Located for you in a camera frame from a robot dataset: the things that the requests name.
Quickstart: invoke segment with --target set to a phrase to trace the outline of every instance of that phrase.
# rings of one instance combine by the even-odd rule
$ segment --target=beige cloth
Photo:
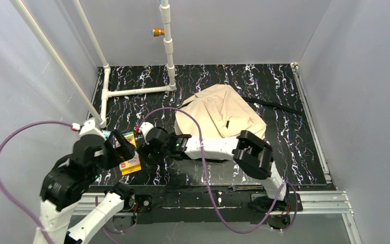
[[[197,120],[204,138],[237,136],[242,130],[265,138],[265,122],[229,85],[213,85],[186,99],[183,105],[187,103],[182,110]],[[176,113],[174,129],[177,135],[199,136],[193,121],[181,112]]]

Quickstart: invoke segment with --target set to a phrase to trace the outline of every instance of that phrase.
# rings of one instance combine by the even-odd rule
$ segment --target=brass fitting
[[[165,30],[164,29],[159,29],[158,27],[156,27],[156,28],[154,28],[152,30],[152,35],[154,37],[164,36],[165,35]]]

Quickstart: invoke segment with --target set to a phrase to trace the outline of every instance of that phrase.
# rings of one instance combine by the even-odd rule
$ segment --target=yellow box
[[[135,136],[133,132],[128,132],[123,134],[125,139],[132,143],[135,147],[137,147],[137,144],[135,143]],[[140,164],[140,157],[138,156],[138,153],[135,152],[135,156],[119,165],[120,171],[122,172],[122,175],[127,175],[133,172],[137,172],[141,170],[141,164]]]

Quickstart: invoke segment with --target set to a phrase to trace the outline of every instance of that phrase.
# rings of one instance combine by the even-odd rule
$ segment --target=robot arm
[[[144,147],[154,155],[162,154],[176,160],[200,159],[202,146],[206,160],[234,161],[248,176],[261,181],[270,199],[283,183],[272,158],[271,146],[250,131],[241,131],[237,137],[205,138],[203,145],[199,137],[170,135],[147,122],[141,124],[139,131],[145,140]],[[284,201],[287,194],[287,187],[282,188],[278,201]]]
[[[74,143],[72,154],[56,162],[41,187],[40,221],[54,243],[88,243],[109,218],[128,205],[127,200],[133,195],[129,186],[115,185],[106,194],[105,201],[68,230],[82,194],[98,175],[135,155],[135,147],[117,131],[106,139],[94,119],[81,125],[79,134],[80,140]],[[40,228],[37,228],[34,243],[47,243]]]

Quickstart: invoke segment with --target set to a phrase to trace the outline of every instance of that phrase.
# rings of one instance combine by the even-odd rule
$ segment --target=floor
[[[108,100],[107,129],[122,133],[133,131],[137,122],[149,111],[160,107],[178,107],[192,94],[214,84],[229,84],[241,96],[303,111],[303,104],[290,65],[185,65],[176,66],[177,90]],[[103,75],[95,92],[93,105],[99,111]],[[109,90],[125,90],[163,86],[168,83],[164,66],[112,67]],[[278,109],[251,105],[267,124],[266,140],[274,149],[279,173],[295,185],[325,185],[323,170],[317,156],[307,119]],[[174,131],[174,114],[158,112],[149,122],[168,132]],[[208,163],[209,178],[203,177],[198,161],[166,159],[152,162],[142,158],[142,170],[122,176],[119,168],[103,172],[95,185],[107,186],[117,182],[130,185],[258,185],[258,181],[242,172],[233,162]]]

